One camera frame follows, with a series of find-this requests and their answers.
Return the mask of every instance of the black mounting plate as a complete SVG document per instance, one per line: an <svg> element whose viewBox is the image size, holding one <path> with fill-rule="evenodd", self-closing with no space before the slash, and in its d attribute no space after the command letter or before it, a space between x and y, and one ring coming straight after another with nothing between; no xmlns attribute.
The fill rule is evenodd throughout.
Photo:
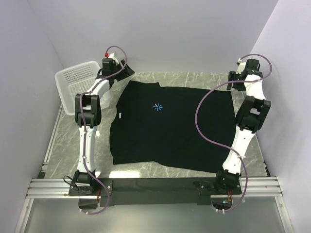
<svg viewBox="0 0 311 233"><path fill-rule="evenodd" d="M109 206L131 204L197 203L211 205L211 195L226 195L227 190L214 186L215 178L99 178L110 187ZM241 186L232 190L233 195L242 193ZM70 189L69 196L86 196L83 192ZM101 189L100 206L107 200Z"/></svg>
<svg viewBox="0 0 311 233"><path fill-rule="evenodd" d="M107 187L109 190L109 194L111 195L111 190L112 190L112 185L113 182L111 179L99 179L101 182ZM101 189L100 196L107 196L107 192L105 189L99 185L98 188ZM84 196L96 196L98 193L98 189L95 189L90 187L90 186L85 186L85 187L74 187L71 186L69 189L69 196L73 197L84 197Z"/></svg>

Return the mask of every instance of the plastic basket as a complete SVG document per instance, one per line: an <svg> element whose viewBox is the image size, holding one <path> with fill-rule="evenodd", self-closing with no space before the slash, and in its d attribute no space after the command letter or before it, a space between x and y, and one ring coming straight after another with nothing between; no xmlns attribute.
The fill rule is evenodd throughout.
<svg viewBox="0 0 311 233"><path fill-rule="evenodd" d="M100 66L97 62L85 62L63 69L55 74L58 93L67 115L74 115L74 103L77 94L91 88L95 82ZM107 91L101 98L101 109L110 105L111 91Z"/></svg>

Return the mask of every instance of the gray marble tabletop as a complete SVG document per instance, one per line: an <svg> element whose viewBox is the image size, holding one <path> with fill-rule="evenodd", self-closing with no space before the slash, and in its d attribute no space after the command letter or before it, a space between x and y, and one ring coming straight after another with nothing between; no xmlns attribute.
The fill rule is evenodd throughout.
<svg viewBox="0 0 311 233"><path fill-rule="evenodd" d="M102 110L102 121L95 139L94 160L101 178L162 178L162 177L214 177L214 173L162 166L156 162L113 165L109 148L110 124L116 115L118 99L130 80L143 83L159 82L161 86L182 86L211 89L227 81L227 73L137 73L111 88L113 99L108 108ZM232 91L235 113L243 102L243 94ZM67 116L62 110L58 127L50 149L49 165L45 178L60 179L73 176L79 159L80 137L74 116ZM257 138L253 138L244 159L249 176L267 176Z"/></svg>

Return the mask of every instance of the white robotic arm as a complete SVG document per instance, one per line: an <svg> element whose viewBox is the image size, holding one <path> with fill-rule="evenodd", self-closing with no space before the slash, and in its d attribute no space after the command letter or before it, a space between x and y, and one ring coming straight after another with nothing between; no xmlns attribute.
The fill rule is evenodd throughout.
<svg viewBox="0 0 311 233"><path fill-rule="evenodd" d="M75 121L79 126L80 154L77 171L74 174L73 181L77 186L93 185L93 179L89 176L86 167L90 173L93 175L95 174L95 135L102 118L100 99L102 96L105 97L105 94L111 88L115 80L120 81L131 76L132 74L134 74L134 71L127 64L125 64L124 60L119 62L114 56L114 53L111 53L107 58L103 59L103 68L99 70L98 77L95 79L94 85L86 91L88 94L82 96L82 108L86 120L86 128L84 126L80 106L81 94L76 95Z"/></svg>
<svg viewBox="0 0 311 233"><path fill-rule="evenodd" d="M255 81L260 79L258 75L247 75L246 81ZM256 83L245 83L246 95L253 96L257 100L265 100L265 96L262 91L262 81ZM232 148L235 149L242 158L245 158L246 150L249 146L250 141L255 136L256 133L252 133L251 130L243 129L241 130L239 126L236 127L236 133ZM229 155L226 161L223 163L223 169L228 170L230 173L236 174L241 173L241 160L232 150L229 152Z"/></svg>
<svg viewBox="0 0 311 233"><path fill-rule="evenodd" d="M236 83L233 88L246 91L246 96L236 115L236 134L232 148L236 150L241 158L245 158L246 150L250 141L259 130L268 114L271 103L266 100L262 91L262 73L259 72L259 61L250 59L247 62L238 61L238 70L229 73L229 80L256 81L254 83ZM223 163L223 171L218 174L218 183L223 186L234 186L241 173L242 162L240 157L230 150L229 155Z"/></svg>

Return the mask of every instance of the black t-shirt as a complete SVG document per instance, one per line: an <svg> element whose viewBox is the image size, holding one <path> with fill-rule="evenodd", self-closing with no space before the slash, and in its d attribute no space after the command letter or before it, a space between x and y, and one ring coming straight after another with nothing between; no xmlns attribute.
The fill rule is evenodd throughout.
<svg viewBox="0 0 311 233"><path fill-rule="evenodd" d="M206 172L221 169L229 150L203 139L194 123L196 108L208 91L130 81L111 124L113 163L155 161ZM207 138L231 146L236 127L231 93L211 93L200 108L198 125Z"/></svg>

